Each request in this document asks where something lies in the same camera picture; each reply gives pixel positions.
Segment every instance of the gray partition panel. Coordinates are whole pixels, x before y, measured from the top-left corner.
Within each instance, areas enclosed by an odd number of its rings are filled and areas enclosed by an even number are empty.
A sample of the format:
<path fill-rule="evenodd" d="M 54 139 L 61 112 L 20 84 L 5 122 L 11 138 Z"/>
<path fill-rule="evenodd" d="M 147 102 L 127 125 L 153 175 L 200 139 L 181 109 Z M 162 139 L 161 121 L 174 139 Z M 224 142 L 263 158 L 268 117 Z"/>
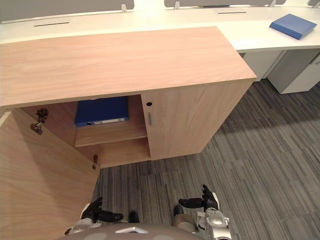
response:
<path fill-rule="evenodd" d="M 179 0 L 180 7 L 190 6 L 227 6 L 227 5 L 252 5 L 263 6 L 272 3 L 272 0 Z M 276 0 L 276 4 L 284 4 L 286 0 Z M 176 0 L 164 0 L 164 5 L 174 7 Z"/>
<path fill-rule="evenodd" d="M 315 6 L 320 0 L 309 0 L 308 5 L 309 6 Z"/>
<path fill-rule="evenodd" d="M 0 21 L 133 9 L 134 0 L 0 0 Z"/>

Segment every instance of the wood grain surface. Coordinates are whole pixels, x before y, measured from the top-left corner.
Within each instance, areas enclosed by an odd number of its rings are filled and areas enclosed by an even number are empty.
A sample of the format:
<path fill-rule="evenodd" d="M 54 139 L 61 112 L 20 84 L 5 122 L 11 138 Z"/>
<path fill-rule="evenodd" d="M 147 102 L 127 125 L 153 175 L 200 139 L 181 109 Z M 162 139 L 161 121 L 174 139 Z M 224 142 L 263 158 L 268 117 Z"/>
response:
<path fill-rule="evenodd" d="M 200 153 L 251 84 L 211 83 L 144 92 L 151 159 Z"/>
<path fill-rule="evenodd" d="M 0 126 L 0 239 L 54 240 L 91 201 L 99 167 L 53 133 L 39 136 L 21 109 Z"/>
<path fill-rule="evenodd" d="M 256 77 L 217 27 L 7 43 L 0 62 L 6 108 Z"/>
<path fill-rule="evenodd" d="M 101 144 L 98 163 L 101 168 L 150 160 L 148 139 L 138 138 Z"/>
<path fill-rule="evenodd" d="M 61 138 L 63 141 L 74 147 L 77 127 L 75 125 L 75 116 L 77 112 L 77 102 L 63 102 L 46 105 L 28 106 L 22 109 L 29 114 L 34 122 L 38 120 L 36 115 L 38 109 L 47 109 L 48 117 L 45 120 L 44 126 L 46 130 L 43 131 L 42 135 L 47 134 L 47 130 Z M 99 154 L 100 146 L 92 145 L 77 148 L 77 151 L 86 156 L 89 160 L 93 160 L 95 154 Z"/>
<path fill-rule="evenodd" d="M 74 145 L 83 147 L 146 138 L 147 130 L 140 95 L 128 96 L 128 114 L 128 121 L 78 127 Z"/>

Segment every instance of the blue folder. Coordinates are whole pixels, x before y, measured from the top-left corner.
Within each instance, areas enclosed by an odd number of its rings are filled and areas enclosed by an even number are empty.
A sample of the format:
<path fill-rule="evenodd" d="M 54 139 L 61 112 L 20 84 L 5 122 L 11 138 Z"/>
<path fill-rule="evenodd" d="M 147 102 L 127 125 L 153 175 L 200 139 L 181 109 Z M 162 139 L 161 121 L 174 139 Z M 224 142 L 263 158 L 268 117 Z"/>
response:
<path fill-rule="evenodd" d="M 285 15 L 270 24 L 270 28 L 298 40 L 310 33 L 316 26 L 317 24 L 292 14 Z"/>
<path fill-rule="evenodd" d="M 126 96 L 79 101 L 74 124 L 77 127 L 127 121 L 128 98 Z"/>

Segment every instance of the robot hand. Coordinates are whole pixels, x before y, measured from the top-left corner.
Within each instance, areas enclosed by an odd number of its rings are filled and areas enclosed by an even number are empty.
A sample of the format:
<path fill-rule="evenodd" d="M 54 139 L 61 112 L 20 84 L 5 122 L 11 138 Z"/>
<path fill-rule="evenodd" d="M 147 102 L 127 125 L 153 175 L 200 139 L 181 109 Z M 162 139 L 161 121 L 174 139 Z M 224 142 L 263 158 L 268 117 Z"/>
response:
<path fill-rule="evenodd" d="M 204 208 L 197 213 L 197 226 L 206 231 L 209 240 L 231 240 L 229 218 L 219 211 L 219 202 L 215 193 L 203 185 L 202 198 L 180 199 L 179 204 L 185 208 Z"/>
<path fill-rule="evenodd" d="M 97 200 L 90 203 L 90 205 L 83 211 L 81 219 L 91 219 L 95 224 L 97 220 L 107 223 L 115 223 L 124 218 L 121 213 L 102 210 L 101 205 L 102 197 L 99 197 Z"/>
<path fill-rule="evenodd" d="M 204 208 L 206 211 L 208 208 L 213 208 L 219 210 L 217 200 L 206 185 L 203 185 L 202 192 L 202 198 L 179 199 L 179 204 L 188 209 Z"/>
<path fill-rule="evenodd" d="M 124 218 L 121 213 L 113 213 L 110 211 L 104 211 L 101 208 L 102 197 L 89 204 L 89 206 L 82 212 L 81 218 L 74 225 L 70 226 L 65 235 L 76 234 L 87 229 L 94 229 L 101 226 L 101 223 L 96 223 L 97 220 L 115 223 Z"/>

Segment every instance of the open cabinet door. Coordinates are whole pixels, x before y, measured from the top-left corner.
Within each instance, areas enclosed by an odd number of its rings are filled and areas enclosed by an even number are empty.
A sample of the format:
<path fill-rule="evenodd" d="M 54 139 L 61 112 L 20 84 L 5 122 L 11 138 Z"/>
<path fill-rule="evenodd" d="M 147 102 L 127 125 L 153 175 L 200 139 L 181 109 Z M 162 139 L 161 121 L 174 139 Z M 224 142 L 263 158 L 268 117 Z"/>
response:
<path fill-rule="evenodd" d="M 0 119 L 0 239 L 54 240 L 91 201 L 99 167 L 21 109 Z"/>

